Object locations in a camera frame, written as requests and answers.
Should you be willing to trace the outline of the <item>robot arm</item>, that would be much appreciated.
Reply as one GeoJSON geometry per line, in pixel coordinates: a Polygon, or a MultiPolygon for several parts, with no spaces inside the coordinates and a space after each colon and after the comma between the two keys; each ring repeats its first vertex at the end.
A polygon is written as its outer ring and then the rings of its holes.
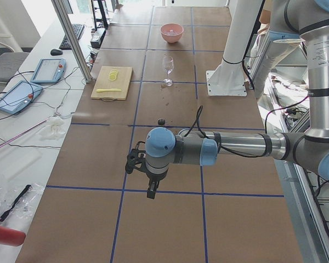
{"type": "Polygon", "coordinates": [[[154,198],[171,163],[214,165],[220,153],[293,162],[329,180],[329,1],[276,1],[270,37],[301,38],[307,45],[310,126],[303,133],[242,134],[187,131],[173,134],[158,127],[146,138],[141,170],[154,198]]]}

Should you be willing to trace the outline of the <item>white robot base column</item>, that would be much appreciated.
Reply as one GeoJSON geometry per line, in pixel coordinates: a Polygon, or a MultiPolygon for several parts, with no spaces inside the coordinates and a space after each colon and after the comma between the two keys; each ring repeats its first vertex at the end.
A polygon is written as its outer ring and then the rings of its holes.
{"type": "Polygon", "coordinates": [[[222,61],[214,71],[206,72],[209,96],[246,96],[242,64],[254,24],[263,1],[238,0],[223,51],[222,61]]]}

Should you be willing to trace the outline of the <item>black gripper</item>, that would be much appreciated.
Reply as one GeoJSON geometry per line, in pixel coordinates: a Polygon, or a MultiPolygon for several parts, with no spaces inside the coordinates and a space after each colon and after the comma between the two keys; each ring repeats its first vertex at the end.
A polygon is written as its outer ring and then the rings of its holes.
{"type": "Polygon", "coordinates": [[[159,182],[165,178],[165,168],[155,168],[149,164],[146,165],[146,168],[146,174],[150,179],[146,197],[149,199],[154,199],[159,182]]]}

